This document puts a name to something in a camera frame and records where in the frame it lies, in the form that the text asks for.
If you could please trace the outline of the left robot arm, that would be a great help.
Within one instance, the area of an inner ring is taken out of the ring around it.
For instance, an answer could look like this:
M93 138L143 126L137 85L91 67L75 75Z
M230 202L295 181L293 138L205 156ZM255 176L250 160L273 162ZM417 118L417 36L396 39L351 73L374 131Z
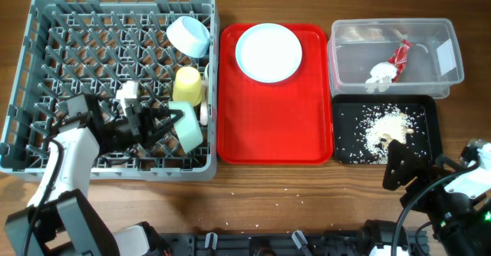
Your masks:
M91 169L108 153L151 146L184 114L132 103L126 118L105 122L99 98L68 99L68 114L47 138L49 159L27 207L7 217L17 255L170 255L172 248L147 222L113 233L87 200Z

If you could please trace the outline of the white paper napkin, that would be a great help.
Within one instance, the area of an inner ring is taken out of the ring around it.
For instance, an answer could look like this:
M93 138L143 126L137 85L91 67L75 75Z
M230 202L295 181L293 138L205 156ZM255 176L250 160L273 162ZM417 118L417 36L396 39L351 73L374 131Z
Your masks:
M369 94L383 93L397 76L397 68L389 62L376 64L370 71L370 77L365 81L365 88Z

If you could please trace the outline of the red snack wrapper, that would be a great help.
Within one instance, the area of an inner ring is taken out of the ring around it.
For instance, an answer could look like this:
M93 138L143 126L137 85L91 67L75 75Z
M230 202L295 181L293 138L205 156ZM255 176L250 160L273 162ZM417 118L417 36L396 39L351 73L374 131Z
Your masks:
M391 80L392 83L396 83L400 75L404 71L407 65L407 54L408 51L411 49L411 46L412 44L408 40L402 40L397 50L389 58L388 63L392 64L396 68L396 74L392 77Z

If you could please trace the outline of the rice and food scraps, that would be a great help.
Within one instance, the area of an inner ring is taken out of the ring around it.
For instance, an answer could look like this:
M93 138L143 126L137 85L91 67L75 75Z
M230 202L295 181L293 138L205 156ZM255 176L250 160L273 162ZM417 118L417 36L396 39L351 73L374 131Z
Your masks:
M333 110L334 157L343 164L386 164L397 140L430 156L426 111L416 103L340 103Z

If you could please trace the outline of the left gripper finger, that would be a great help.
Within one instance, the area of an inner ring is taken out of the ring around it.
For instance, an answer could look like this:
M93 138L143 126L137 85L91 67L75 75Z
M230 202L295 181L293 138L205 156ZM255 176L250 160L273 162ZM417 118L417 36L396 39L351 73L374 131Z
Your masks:
M138 157L138 150L130 148L120 153L107 153L98 158L97 162L103 164L126 164Z
M183 118L182 110L143 109L143 147L154 146Z

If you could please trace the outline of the light blue small bowl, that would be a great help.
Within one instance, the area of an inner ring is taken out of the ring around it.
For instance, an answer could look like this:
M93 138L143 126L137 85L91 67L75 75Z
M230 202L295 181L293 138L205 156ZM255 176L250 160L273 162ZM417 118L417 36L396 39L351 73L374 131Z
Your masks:
M181 53L193 58L206 55L210 43L209 30L190 16L178 17L166 30L170 43Z

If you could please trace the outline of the light green bowl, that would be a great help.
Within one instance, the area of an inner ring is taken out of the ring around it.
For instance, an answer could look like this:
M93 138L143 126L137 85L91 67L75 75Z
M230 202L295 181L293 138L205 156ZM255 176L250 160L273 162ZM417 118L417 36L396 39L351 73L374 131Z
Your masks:
M186 101L170 101L168 106L170 110L183 112L183 116L173 126L184 153L189 153L203 142L203 134L194 108Z

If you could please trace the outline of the light blue plate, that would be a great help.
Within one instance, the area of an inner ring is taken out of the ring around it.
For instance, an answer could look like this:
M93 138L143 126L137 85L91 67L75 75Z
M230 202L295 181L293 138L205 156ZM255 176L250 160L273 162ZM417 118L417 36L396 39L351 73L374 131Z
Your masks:
M299 69L303 50L293 31L283 25L262 23L239 37L235 57L244 75L273 84L288 79Z

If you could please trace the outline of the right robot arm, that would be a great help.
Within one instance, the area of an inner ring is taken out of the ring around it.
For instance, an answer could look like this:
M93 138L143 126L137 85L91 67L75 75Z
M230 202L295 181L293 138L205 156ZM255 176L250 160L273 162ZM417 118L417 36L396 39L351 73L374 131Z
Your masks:
M358 233L360 255L425 255L420 229L405 231L412 211L427 215L434 238L448 255L490 253L490 144L472 139L454 162L444 154L426 162L404 144L388 145L383 187L403 186L403 207L396 222L368 220Z

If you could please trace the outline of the yellow plastic cup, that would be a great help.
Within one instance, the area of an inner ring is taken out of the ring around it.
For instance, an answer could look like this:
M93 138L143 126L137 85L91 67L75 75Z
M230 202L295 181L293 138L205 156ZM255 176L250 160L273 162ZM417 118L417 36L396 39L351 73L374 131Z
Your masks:
M176 72L172 98L173 101L188 102L192 107L200 104L202 99L202 80L196 68L181 67Z

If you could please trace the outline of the white plastic spoon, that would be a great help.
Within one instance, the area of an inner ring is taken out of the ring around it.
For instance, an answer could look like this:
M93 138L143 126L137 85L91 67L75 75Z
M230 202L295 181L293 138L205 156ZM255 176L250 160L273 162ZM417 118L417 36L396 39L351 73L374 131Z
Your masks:
M208 88L209 88L209 65L210 63L208 63L206 66L205 66L205 69L204 69L204 72L203 72L203 76L204 76L204 80L203 80L203 86L205 88L205 92L206 92L206 96L208 96Z

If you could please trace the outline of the white plastic fork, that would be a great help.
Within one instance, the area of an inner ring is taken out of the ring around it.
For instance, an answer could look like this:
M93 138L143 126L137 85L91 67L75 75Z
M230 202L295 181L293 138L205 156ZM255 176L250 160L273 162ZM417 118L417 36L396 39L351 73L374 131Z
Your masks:
M202 99L199 105L199 122L202 126L208 124L209 114L208 114L208 82L207 80L202 80Z

